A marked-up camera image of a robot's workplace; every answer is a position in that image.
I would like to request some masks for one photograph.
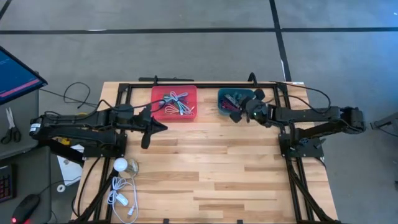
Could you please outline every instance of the computer mouse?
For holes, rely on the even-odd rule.
[[[15,224],[23,224],[37,208],[40,202],[40,195],[30,194],[26,196],[12,214],[11,222]]]

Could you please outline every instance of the scissors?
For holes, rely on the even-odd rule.
[[[21,140],[21,133],[19,132],[18,128],[15,126],[14,117],[12,116],[11,108],[6,109],[7,119],[10,126],[8,127],[8,131],[6,135],[1,138],[1,144],[8,144],[13,140],[14,142],[19,142]]]

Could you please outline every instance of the white ball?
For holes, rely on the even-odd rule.
[[[113,169],[115,169],[118,172],[122,172],[127,169],[127,165],[128,163],[127,160],[125,160],[125,158],[119,158],[114,161]]]

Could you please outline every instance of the red plastic container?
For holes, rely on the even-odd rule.
[[[152,115],[157,120],[178,120],[178,119],[186,119],[193,120],[195,119],[198,112],[197,105],[197,87],[194,85],[182,85],[182,86],[154,86],[152,87],[152,94],[150,97],[151,101],[162,100],[165,95],[170,95],[170,92],[174,91],[175,94],[179,95],[182,93],[188,93],[188,95],[184,98],[186,102],[183,102],[187,107],[193,108],[192,114],[167,114],[165,113],[165,106],[159,111],[153,112]],[[154,103],[152,105],[152,111],[157,110],[160,107],[161,103]]]

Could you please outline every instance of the floor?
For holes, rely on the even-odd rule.
[[[270,2],[276,2],[277,25],[282,28],[278,39],[274,32],[95,34],[93,31],[93,34],[15,32],[14,35],[6,32],[273,28]],[[105,81],[134,81],[154,75],[198,81],[241,81],[254,72],[263,81],[291,78],[293,82],[305,82],[327,93],[334,105],[360,107],[369,122],[398,111],[398,91],[394,90],[398,82],[398,2],[394,0],[0,0],[0,8],[4,4],[8,7],[0,11],[0,45],[39,71],[49,82],[48,90],[62,94],[72,82],[87,83],[91,88],[90,102],[99,100]],[[371,32],[328,29],[345,27],[362,31],[364,27],[382,29],[366,30]],[[308,28],[302,31],[312,32],[288,32],[287,28]],[[74,86],[70,96],[82,99],[86,91]],[[314,106],[325,106],[322,96],[313,92],[308,95]],[[90,110],[87,107],[78,110],[76,106],[65,104],[57,96],[40,93],[41,113]],[[360,135],[327,137],[324,146],[327,172],[340,220],[396,222],[396,143],[395,137],[370,127]],[[55,158],[52,161],[55,181],[61,175]],[[69,219],[76,188],[77,184],[62,194],[53,193],[52,207],[59,222]]]

